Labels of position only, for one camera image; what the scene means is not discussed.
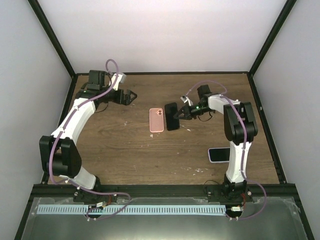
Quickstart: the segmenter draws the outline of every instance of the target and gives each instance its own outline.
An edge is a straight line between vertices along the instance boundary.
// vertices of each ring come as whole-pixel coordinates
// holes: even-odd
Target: pink smartphone
[[[149,110],[149,125],[151,133],[164,131],[164,111],[162,108],[151,108]]]

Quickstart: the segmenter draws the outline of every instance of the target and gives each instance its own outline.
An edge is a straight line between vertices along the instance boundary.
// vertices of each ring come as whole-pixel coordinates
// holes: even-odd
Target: black bracket
[[[246,141],[252,142],[254,137],[258,134],[258,126],[254,110],[250,102],[241,102],[238,105],[234,105],[238,111],[246,129]],[[244,129],[242,128],[236,113],[232,109],[230,104],[223,106],[223,119],[224,119],[224,133],[226,138],[230,142],[234,142],[236,145],[244,142]]]
[[[42,170],[49,173],[49,158],[55,138],[42,136],[39,141]],[[81,169],[82,160],[75,142],[70,138],[59,139],[52,160],[53,175],[74,178]]]

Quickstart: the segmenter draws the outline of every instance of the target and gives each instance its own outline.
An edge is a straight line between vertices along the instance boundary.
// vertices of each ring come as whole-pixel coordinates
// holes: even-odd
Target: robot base
[[[224,181],[222,183],[222,193],[227,200],[234,200],[241,194],[245,193],[247,188],[247,181],[243,182],[230,182],[227,175],[224,175]]]

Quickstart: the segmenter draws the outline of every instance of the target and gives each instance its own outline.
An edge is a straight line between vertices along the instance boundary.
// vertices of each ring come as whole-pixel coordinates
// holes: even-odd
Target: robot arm
[[[129,105],[137,98],[134,92],[127,90],[126,94],[124,94],[124,91],[119,89],[119,84],[123,83],[126,78],[125,74],[119,73],[118,78],[113,75],[108,86],[105,86],[105,75],[106,72],[104,71],[91,70],[88,82],[76,94],[73,106],[64,121],[50,136],[42,136],[39,141],[42,169],[44,172],[49,173],[49,159],[53,142],[62,132],[54,150],[52,160],[53,175],[67,180],[71,179],[79,186],[90,190],[100,183],[96,176],[82,167],[82,160],[76,147],[82,129],[90,116],[95,113],[100,103],[114,102]],[[112,90],[106,95],[96,100],[88,101],[88,99],[107,91],[112,84]]]
[[[243,193],[247,186],[247,182],[241,173],[244,131],[237,115],[225,98],[222,98],[220,94],[212,93],[208,85],[200,86],[197,92],[200,99],[199,103],[193,104],[187,96],[182,96],[181,99],[185,106],[178,111],[175,117],[182,120],[191,120],[206,112],[218,111],[223,114],[224,133],[230,142],[230,156],[222,187],[225,195],[232,198]],[[231,102],[241,116],[247,133],[243,161],[243,172],[245,174],[249,148],[254,136],[258,134],[258,127],[250,102],[240,102],[238,100],[231,100]]]

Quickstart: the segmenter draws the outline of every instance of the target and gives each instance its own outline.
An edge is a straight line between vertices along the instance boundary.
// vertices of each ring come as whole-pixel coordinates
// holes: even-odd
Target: wooden surface
[[[208,149],[229,146],[222,114],[215,113],[207,122],[181,120],[180,129],[175,131],[167,131],[166,127],[161,133],[149,130],[150,108],[164,108],[172,102],[182,107],[181,95],[203,80],[218,81],[228,89],[229,98],[252,103],[258,135],[249,151],[247,177],[264,184],[278,183],[245,74],[127,76],[120,88],[132,90],[138,98],[129,106],[110,102],[105,111],[91,116],[77,142],[82,166],[103,184],[203,184],[206,180],[221,183],[228,164],[209,163]],[[87,81],[87,76],[80,76],[74,93]],[[214,83],[209,86],[212,92],[222,92]],[[196,88],[189,96],[194,103],[199,101]],[[105,106],[102,103],[96,111]]]

